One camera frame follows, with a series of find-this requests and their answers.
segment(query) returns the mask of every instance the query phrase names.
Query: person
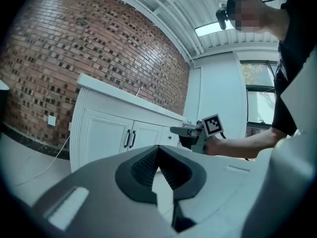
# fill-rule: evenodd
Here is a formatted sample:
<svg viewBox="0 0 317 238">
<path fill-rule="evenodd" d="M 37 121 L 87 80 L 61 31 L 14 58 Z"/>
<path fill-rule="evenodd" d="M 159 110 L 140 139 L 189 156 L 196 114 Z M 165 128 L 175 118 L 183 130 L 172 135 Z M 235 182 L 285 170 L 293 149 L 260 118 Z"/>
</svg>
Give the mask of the person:
<svg viewBox="0 0 317 238">
<path fill-rule="evenodd" d="M 316 44 L 313 24 L 290 0 L 281 9 L 268 6 L 261 0 L 228 0 L 227 15 L 239 31 L 269 32 L 279 40 L 280 59 L 277 65 L 274 87 L 276 102 L 270 129 L 241 139 L 218 139 L 212 137 L 206 143 L 206 154 L 229 157 L 256 158 L 258 153 L 292 135 L 295 123 L 281 99 L 281 93 L 292 82 Z"/>
</svg>

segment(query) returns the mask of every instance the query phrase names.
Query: black handle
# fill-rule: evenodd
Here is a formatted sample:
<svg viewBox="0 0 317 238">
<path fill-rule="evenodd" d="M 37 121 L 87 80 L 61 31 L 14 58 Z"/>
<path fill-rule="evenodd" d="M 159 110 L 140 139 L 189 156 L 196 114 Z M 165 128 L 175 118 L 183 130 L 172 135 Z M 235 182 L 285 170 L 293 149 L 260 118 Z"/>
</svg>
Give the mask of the black handle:
<svg viewBox="0 0 317 238">
<path fill-rule="evenodd" d="M 130 141 L 131 131 L 128 130 L 128 133 L 129 133 L 129 135 L 128 135 L 128 140 L 127 140 L 127 143 L 124 145 L 124 148 L 127 148 L 127 147 L 128 147 L 128 144 L 129 144 L 129 141 Z"/>
<path fill-rule="evenodd" d="M 130 145 L 129 147 L 132 148 L 134 146 L 134 140 L 135 140 L 135 137 L 136 137 L 136 133 L 135 133 L 135 130 L 132 131 L 132 133 L 134 134 L 134 137 L 133 137 L 133 141 L 132 141 L 132 145 Z"/>
</svg>

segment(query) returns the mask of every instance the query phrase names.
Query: neck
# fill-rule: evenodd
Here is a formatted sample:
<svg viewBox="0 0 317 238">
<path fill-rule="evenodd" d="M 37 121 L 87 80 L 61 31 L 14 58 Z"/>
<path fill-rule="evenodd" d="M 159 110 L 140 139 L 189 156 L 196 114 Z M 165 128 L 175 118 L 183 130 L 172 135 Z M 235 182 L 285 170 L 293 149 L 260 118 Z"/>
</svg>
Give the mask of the neck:
<svg viewBox="0 0 317 238">
<path fill-rule="evenodd" d="M 289 15 L 285 9 L 267 8 L 265 28 L 278 40 L 284 41 L 289 26 Z"/>
</svg>

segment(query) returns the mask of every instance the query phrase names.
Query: electrical outlet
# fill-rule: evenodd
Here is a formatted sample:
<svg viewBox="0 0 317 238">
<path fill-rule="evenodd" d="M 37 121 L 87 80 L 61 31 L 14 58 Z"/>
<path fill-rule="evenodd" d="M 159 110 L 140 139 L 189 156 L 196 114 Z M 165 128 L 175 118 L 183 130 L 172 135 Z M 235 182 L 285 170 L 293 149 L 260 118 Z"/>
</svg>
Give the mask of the electrical outlet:
<svg viewBox="0 0 317 238">
<path fill-rule="evenodd" d="M 56 125 L 56 117 L 49 116 L 48 124 L 51 126 Z"/>
</svg>

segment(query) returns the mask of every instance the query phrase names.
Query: faucet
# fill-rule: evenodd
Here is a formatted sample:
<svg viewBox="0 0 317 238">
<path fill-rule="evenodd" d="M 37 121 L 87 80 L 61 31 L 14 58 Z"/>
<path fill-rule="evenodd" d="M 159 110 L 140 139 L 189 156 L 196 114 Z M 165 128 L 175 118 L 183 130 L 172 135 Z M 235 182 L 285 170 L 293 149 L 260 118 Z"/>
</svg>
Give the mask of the faucet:
<svg viewBox="0 0 317 238">
<path fill-rule="evenodd" d="M 142 88 L 143 88 L 143 85 L 141 85 L 141 86 L 139 87 L 139 90 L 138 90 L 138 92 L 137 92 L 137 94 L 136 94 L 135 96 L 138 96 L 139 91 L 140 91 Z"/>
</svg>

